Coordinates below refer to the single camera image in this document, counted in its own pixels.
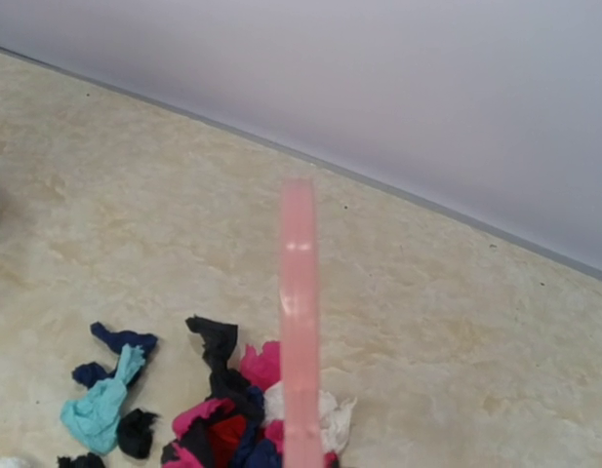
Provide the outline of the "pink hand brush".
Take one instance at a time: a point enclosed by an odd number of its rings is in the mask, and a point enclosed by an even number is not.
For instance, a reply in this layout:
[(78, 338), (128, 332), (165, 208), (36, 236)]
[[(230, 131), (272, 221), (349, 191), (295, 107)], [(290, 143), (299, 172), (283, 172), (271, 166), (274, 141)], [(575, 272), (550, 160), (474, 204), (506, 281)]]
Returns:
[(313, 184), (291, 179), (280, 200), (279, 302), (285, 467), (322, 467), (320, 314)]

